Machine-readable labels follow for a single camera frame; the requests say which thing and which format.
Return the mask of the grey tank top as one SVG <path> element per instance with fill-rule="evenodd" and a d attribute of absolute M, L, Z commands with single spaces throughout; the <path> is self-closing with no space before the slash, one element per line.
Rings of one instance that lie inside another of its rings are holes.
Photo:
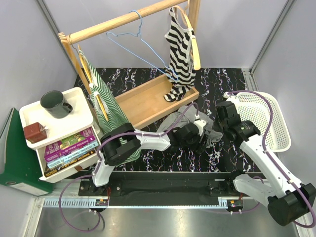
<path fill-rule="evenodd" d="M 179 118 L 179 116 L 185 111 L 187 107 L 188 106 L 182 106 L 178 109 L 178 111 L 171 113 L 160 124 L 159 128 L 157 129 L 157 132 L 167 131 L 174 124 L 174 122 Z M 183 117 L 175 125 L 174 128 L 176 127 L 181 128 L 184 125 L 189 124 L 190 122 L 193 123 L 196 120 L 196 117 L 195 117 L 196 111 L 197 110 L 194 105 L 190 106 L 188 110 L 184 113 Z M 211 143 L 217 143 L 222 139 L 223 133 L 217 132 L 213 129 L 214 121 L 208 115 L 200 111 L 198 112 L 198 115 L 200 119 L 207 122 L 207 125 L 205 127 L 205 135 L 207 137 L 206 148 L 210 148 Z"/>

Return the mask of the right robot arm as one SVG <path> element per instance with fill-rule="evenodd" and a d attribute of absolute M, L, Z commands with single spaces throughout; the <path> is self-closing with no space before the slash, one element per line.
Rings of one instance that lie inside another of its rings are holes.
<path fill-rule="evenodd" d="M 224 135 L 234 141 L 259 167 L 267 185 L 251 178 L 243 171 L 234 171 L 224 183 L 228 195 L 243 193 L 264 205 L 271 217 L 286 226 L 313 211 L 316 189 L 313 184 L 303 184 L 293 175 L 265 144 L 259 129 L 249 120 L 242 121 L 231 101 L 216 105 L 215 122 Z"/>

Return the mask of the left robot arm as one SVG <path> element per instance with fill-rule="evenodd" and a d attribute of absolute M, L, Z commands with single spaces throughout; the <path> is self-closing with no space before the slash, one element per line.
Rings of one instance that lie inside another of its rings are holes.
<path fill-rule="evenodd" d="M 182 128 L 165 132 L 144 132 L 126 123 L 102 137 L 97 148 L 98 161 L 92 172 L 89 189 L 97 196 L 107 188 L 114 168 L 140 150 L 165 151 L 169 148 L 198 148 L 204 141 L 206 121 L 198 119 Z"/>

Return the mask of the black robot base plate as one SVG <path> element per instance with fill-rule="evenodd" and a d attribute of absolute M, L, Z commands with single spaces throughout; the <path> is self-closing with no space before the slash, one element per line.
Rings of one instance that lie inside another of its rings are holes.
<path fill-rule="evenodd" d="M 96 187 L 83 178 L 79 196 L 110 196 L 110 207 L 185 208 L 219 205 L 218 198 L 239 198 L 228 172 L 114 171 L 108 184 Z"/>

